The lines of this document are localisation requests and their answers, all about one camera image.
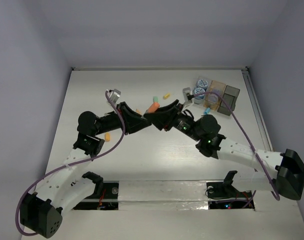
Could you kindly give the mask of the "orange eraser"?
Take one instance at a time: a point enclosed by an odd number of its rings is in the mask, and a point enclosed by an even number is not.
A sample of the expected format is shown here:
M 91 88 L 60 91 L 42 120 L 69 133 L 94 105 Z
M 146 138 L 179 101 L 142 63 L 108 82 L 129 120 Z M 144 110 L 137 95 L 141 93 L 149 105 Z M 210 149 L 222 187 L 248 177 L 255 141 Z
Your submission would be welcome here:
M 153 102 L 152 105 L 147 109 L 147 113 L 154 113 L 158 108 L 160 107 L 160 104 L 158 102 Z

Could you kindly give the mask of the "blue lid jar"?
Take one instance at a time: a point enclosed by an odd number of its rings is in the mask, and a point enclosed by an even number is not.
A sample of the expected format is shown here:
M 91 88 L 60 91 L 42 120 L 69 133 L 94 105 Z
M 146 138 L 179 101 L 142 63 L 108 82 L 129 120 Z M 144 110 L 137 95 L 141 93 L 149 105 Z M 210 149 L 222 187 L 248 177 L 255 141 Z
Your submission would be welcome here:
M 193 102 L 195 104 L 201 105 L 205 101 L 205 92 L 206 90 L 195 87 L 192 91 L 192 94 L 194 95 Z
M 206 79 L 206 78 L 199 78 L 199 79 L 197 80 L 195 86 L 196 86 L 197 88 L 202 88 L 202 89 L 204 89 L 204 90 L 207 90 L 210 83 L 211 83 L 211 82 L 210 82 L 208 79 Z

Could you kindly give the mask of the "clear jar blue clips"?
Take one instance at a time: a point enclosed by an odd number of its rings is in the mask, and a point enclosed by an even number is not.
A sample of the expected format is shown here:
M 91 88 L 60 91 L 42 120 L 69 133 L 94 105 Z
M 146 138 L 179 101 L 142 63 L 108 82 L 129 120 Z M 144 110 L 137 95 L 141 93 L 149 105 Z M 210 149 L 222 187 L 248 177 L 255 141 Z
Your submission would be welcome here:
M 223 92 L 223 90 L 220 87 L 213 87 L 213 88 L 211 88 L 211 94 L 212 95 L 221 96 L 222 92 Z

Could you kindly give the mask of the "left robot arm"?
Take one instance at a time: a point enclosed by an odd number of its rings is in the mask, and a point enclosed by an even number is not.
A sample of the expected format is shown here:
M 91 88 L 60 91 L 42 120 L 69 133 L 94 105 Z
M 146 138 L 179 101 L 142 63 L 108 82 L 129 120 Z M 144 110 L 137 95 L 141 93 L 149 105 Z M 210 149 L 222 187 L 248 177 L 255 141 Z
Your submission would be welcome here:
M 22 194 L 15 211 L 15 225 L 22 235 L 51 238 L 59 229 L 63 215 L 86 197 L 102 194 L 103 178 L 86 168 L 116 149 L 122 138 L 101 152 L 105 140 L 98 138 L 99 134 L 121 129 L 124 137 L 151 126 L 150 121 L 125 102 L 113 105 L 113 109 L 103 117 L 91 111 L 81 113 L 76 142 L 62 165 L 46 173 Z

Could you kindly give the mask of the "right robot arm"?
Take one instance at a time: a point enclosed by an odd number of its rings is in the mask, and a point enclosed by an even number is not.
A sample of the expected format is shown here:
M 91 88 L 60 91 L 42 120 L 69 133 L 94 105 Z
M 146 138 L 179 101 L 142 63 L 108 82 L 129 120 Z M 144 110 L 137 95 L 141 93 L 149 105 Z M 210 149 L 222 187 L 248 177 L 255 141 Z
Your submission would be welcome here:
M 198 120 L 185 114 L 185 109 L 177 100 L 155 112 L 143 115 L 157 129 L 169 131 L 177 129 L 197 142 L 196 148 L 208 158 L 231 161 L 255 169 L 253 176 L 243 179 L 236 170 L 227 173 L 222 182 L 222 190 L 227 196 L 243 191 L 269 191 L 276 198 L 298 201 L 304 190 L 304 162 L 291 149 L 275 152 L 256 149 L 252 144 L 243 145 L 231 140 L 219 131 L 221 126 L 211 114 Z

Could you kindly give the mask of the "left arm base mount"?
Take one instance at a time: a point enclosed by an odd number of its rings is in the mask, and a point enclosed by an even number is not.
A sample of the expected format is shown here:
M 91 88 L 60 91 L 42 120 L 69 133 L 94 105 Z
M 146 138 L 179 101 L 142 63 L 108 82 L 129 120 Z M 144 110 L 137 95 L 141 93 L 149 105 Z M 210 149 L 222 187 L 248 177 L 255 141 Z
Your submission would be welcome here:
M 77 207 L 80 210 L 113 211 L 119 209 L 119 182 L 104 182 L 100 193 L 95 192 L 82 200 Z

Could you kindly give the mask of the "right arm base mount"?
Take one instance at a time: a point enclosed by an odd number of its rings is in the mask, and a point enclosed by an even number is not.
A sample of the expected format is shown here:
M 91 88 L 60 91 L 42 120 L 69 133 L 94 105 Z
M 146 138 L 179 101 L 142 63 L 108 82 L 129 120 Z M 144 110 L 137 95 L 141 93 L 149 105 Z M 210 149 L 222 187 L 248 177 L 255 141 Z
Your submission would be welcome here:
M 221 181 L 207 182 L 204 194 L 210 210 L 255 209 L 251 191 L 238 191 Z

